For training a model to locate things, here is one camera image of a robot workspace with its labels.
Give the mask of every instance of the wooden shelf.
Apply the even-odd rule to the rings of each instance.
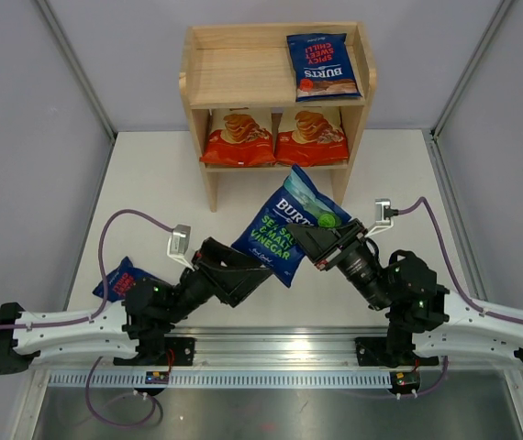
[[[288,48],[197,49],[188,101],[192,108],[365,105],[352,46],[347,47],[360,98],[295,101]]]
[[[359,98],[297,103],[295,74],[286,37],[323,32],[345,33]],[[331,173],[333,198],[341,204],[377,85],[370,44],[362,23],[276,23],[190,27],[180,69],[180,95],[198,159],[206,148],[210,111],[216,108],[290,106],[340,107],[349,160],[312,167]],[[279,115],[273,115],[276,139]],[[233,168],[199,162],[211,211],[217,209],[219,175],[227,172],[284,171],[282,165]]]
[[[314,167],[303,167],[310,170],[345,170],[348,167],[348,161],[329,163],[329,165],[316,165]],[[240,172],[240,171],[285,171],[289,170],[288,165],[261,165],[259,167],[225,167],[223,165],[205,164],[206,172]]]

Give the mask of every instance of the cable connector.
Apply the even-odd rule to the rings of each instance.
[[[392,218],[398,216],[398,210],[393,209],[390,206],[384,207],[384,218]]]

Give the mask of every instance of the cable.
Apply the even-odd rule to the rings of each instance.
[[[369,243],[372,246],[373,249],[373,257],[375,260],[379,263],[380,262],[380,248],[378,245],[375,244],[375,241],[373,241],[371,238],[366,237],[365,241]]]
[[[151,402],[151,410],[148,413],[148,415],[146,415],[141,420],[139,420],[138,422],[135,422],[135,423],[118,423],[118,422],[113,422],[113,421],[108,420],[107,418],[105,418],[103,415],[101,415],[93,407],[93,404],[90,401],[90,382],[92,380],[93,374],[95,374],[96,367],[98,366],[98,364],[99,364],[99,362],[101,361],[102,358],[103,357],[101,356],[101,357],[99,357],[95,361],[95,363],[93,364],[93,367],[90,368],[90,372],[88,373],[88,377],[86,378],[86,385],[84,386],[84,400],[86,401],[86,408],[88,408],[88,411],[90,411],[90,414],[92,414],[92,416],[96,420],[98,420],[99,422],[102,422],[103,424],[108,424],[108,425],[115,426],[115,427],[121,428],[121,429],[139,428],[140,426],[145,424],[151,418],[151,416],[153,414],[155,414],[155,409],[158,407],[158,401],[154,397],[150,396],[147,393],[143,393],[143,397],[147,398]]]
[[[478,313],[485,314],[487,316],[492,316],[493,318],[501,319],[502,321],[508,321],[509,323],[523,325],[523,319],[515,318],[513,316],[507,316],[505,314],[501,314],[501,313],[497,313],[497,312],[486,311],[483,307],[480,307],[478,304],[476,304],[469,297],[469,295],[463,290],[461,284],[457,280],[457,275],[455,274],[455,270],[453,269],[453,266],[451,265],[451,261],[449,259],[449,254],[447,253],[447,248],[445,247],[445,241],[443,240],[443,235],[441,233],[439,223],[437,222],[437,218],[435,217],[435,214],[433,213],[433,210],[431,209],[430,204],[428,204],[428,200],[426,197],[419,197],[418,200],[415,202],[415,204],[408,207],[407,209],[399,209],[398,215],[410,214],[413,211],[415,211],[421,204],[424,204],[425,208],[427,208],[428,216],[430,217],[430,221],[432,222],[433,227],[435,228],[435,233],[437,234],[437,239],[439,241],[439,246],[441,248],[441,254],[443,255],[443,260],[445,261],[445,266],[447,266],[447,270],[449,271],[451,280],[453,281],[453,284],[455,285],[455,289],[457,289],[457,293],[459,293],[459,295],[462,297],[462,299]]]
[[[418,370],[418,367],[420,367],[420,362],[418,359],[415,360],[415,367],[412,368],[412,371],[410,371],[411,373],[414,373],[415,371]]]
[[[147,215],[145,213],[142,213],[141,211],[137,211],[135,209],[121,209],[120,211],[116,211],[114,214],[110,216],[110,218],[106,221],[105,226],[103,227],[103,231],[101,232],[100,238],[98,240],[98,268],[100,269],[100,276],[103,280],[103,301],[101,301],[100,306],[94,313],[92,313],[89,317],[85,316],[84,318],[77,318],[77,319],[71,319],[69,321],[61,321],[58,323],[34,323],[31,324],[30,327],[28,327],[25,324],[0,324],[0,330],[17,330],[17,329],[24,329],[24,328],[53,328],[53,327],[64,327],[66,325],[76,325],[76,324],[82,324],[86,323],[88,321],[92,321],[95,319],[99,314],[101,314],[105,308],[106,303],[108,302],[108,295],[106,294],[108,292],[108,280],[106,279],[106,271],[105,271],[105,262],[103,259],[103,247],[105,245],[105,237],[106,232],[108,231],[108,228],[111,226],[113,221],[123,214],[133,214],[137,215],[148,222],[153,223],[157,227],[163,229],[167,232],[172,232],[173,228],[165,225],[164,223],[156,220],[155,218],[151,217],[150,215]]]
[[[106,408],[108,408],[109,406],[111,406],[112,404],[114,403],[117,403],[119,401],[122,401],[124,399],[126,399],[127,397],[134,397],[134,398],[137,398],[139,397],[139,394],[136,394],[134,392],[124,392],[122,394],[119,394],[117,396],[115,396],[114,398],[112,398],[111,400],[109,400],[107,403],[105,403],[103,406],[101,406],[101,410],[104,410]],[[159,412],[159,416],[158,416],[158,420],[157,422],[154,424],[154,426],[157,426],[158,424],[161,423],[161,421],[163,420],[163,408],[161,407],[161,403],[160,401],[158,401],[157,399],[155,400],[155,403],[158,407],[158,412]],[[58,415],[58,420],[60,421],[60,423],[68,428],[77,428],[78,426],[81,426],[83,424],[86,424],[88,422],[90,422],[91,420],[94,419],[94,416],[92,414],[90,415],[87,415],[86,417],[84,417],[81,421],[79,422],[74,422],[74,423],[68,423],[65,421],[65,418],[63,417],[63,415],[61,414],[61,405],[58,403],[57,405],[57,408],[56,408],[56,414]]]
[[[440,387],[441,383],[443,383],[445,378],[447,378],[448,369],[449,369],[449,358],[445,357],[443,359],[443,368],[441,369],[441,374],[439,375],[437,380],[435,380],[433,382],[433,384],[430,387],[428,387],[426,390],[421,391],[418,394],[418,396],[420,396],[420,397],[426,396],[426,395],[430,394],[431,392],[435,391],[438,387]],[[403,394],[400,396],[400,399],[406,399],[406,398],[414,398],[414,395],[413,394]]]

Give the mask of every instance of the red chip bag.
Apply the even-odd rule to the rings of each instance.
[[[349,156],[337,107],[284,109],[276,143],[278,162],[312,167],[346,160]]]
[[[213,110],[204,163],[253,167],[275,163],[270,109]]]

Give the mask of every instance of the white wall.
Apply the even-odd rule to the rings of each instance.
[[[0,0],[0,304],[63,306],[108,151],[33,2]],[[0,377],[0,439],[22,379]]]
[[[186,26],[366,23],[379,69],[370,127],[432,127],[498,0],[50,0],[119,131],[185,129]]]
[[[441,135],[492,300],[523,307],[523,2]]]

